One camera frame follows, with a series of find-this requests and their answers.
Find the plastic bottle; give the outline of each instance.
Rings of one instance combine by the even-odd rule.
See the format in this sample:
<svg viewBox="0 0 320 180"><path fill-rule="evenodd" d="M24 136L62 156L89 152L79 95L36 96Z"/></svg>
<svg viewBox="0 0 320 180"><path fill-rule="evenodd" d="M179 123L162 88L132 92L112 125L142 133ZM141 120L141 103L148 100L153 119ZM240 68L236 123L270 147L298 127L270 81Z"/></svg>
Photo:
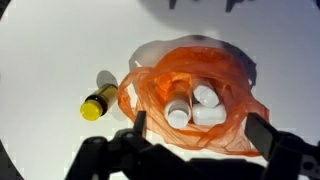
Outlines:
<svg viewBox="0 0 320 180"><path fill-rule="evenodd" d="M194 97L202 105L213 108L219 104L219 98L207 79L197 77L193 78L192 88Z"/></svg>
<svg viewBox="0 0 320 180"><path fill-rule="evenodd" d="M117 99L117 87L105 84L88 96L80 108L81 115L88 121L103 116Z"/></svg>
<svg viewBox="0 0 320 180"><path fill-rule="evenodd" d="M181 129L187 126L191 119L191 94L191 85L187 82L172 82L164 109L165 118L171 127Z"/></svg>
<svg viewBox="0 0 320 180"><path fill-rule="evenodd" d="M214 126L221 124L226 119L226 110L223 105L209 108L202 104L194 104L192 107L193 122L202 126Z"/></svg>

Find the white bottle cap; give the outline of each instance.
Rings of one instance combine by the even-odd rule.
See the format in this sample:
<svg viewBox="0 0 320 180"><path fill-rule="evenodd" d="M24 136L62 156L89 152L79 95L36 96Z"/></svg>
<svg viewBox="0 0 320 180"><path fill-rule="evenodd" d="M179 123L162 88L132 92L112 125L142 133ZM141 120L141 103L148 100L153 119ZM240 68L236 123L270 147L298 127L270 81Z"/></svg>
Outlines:
<svg viewBox="0 0 320 180"><path fill-rule="evenodd" d="M208 108L202 104L195 104L192 107L193 122L202 126L214 126L221 124L226 119L226 111L223 105L215 108Z"/></svg>
<svg viewBox="0 0 320 180"><path fill-rule="evenodd" d="M194 97L206 107L215 107L219 104L219 98L217 94L208 86L198 85L193 90Z"/></svg>
<svg viewBox="0 0 320 180"><path fill-rule="evenodd" d="M169 125L176 129L186 127L191 118L191 108L183 100L169 102L165 107L164 113Z"/></svg>

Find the white surface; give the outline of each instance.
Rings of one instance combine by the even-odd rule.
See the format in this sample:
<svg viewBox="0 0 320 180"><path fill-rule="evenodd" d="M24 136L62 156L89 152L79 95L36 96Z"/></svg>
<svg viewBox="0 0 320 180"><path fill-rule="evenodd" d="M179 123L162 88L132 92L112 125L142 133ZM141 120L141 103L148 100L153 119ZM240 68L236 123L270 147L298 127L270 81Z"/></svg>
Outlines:
<svg viewBox="0 0 320 180"><path fill-rule="evenodd" d="M202 104L192 106L193 122L197 125L214 126L226 120L226 110L223 105L209 108Z"/></svg>
<svg viewBox="0 0 320 180"><path fill-rule="evenodd" d="M194 97L204 106L213 108L219 103L219 98L206 79L192 79Z"/></svg>
<svg viewBox="0 0 320 180"><path fill-rule="evenodd" d="M164 115L171 127L182 129L190 121L191 108L184 100L175 99L168 102L164 109Z"/></svg>
<svg viewBox="0 0 320 180"><path fill-rule="evenodd" d="M270 109L272 124L315 144L319 10L301 0L245 1L231 14L224 5L178 1L170 11L165 0L13 0L0 22L0 138L25 179L63 179L86 137L111 139L132 126L117 106L99 121L81 118L80 104L96 89L99 71L111 71L120 83L139 46L189 34L244 50L257 64L253 93ZM167 147L186 160L230 158Z"/></svg>

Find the plastic bag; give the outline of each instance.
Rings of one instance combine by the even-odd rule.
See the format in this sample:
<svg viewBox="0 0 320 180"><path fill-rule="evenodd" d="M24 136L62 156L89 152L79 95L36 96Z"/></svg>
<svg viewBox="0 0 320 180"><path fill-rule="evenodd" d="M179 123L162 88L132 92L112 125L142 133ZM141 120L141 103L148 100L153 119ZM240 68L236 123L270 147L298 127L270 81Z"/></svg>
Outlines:
<svg viewBox="0 0 320 180"><path fill-rule="evenodd" d="M158 89L165 85L159 77L194 75L210 79L226 108L226 120L213 127L198 126L191 121L184 129L173 129L163 115L165 102L161 101ZM127 91L134 81L138 96L135 108L130 105ZM208 47L180 47L165 55L155 67L134 69L119 86L118 104L132 121L139 110L147 111L147 128L161 135L166 143L232 155L259 155L250 146L241 125L248 112L269 119L269 110L252 96L248 77L239 61L224 50Z"/></svg>

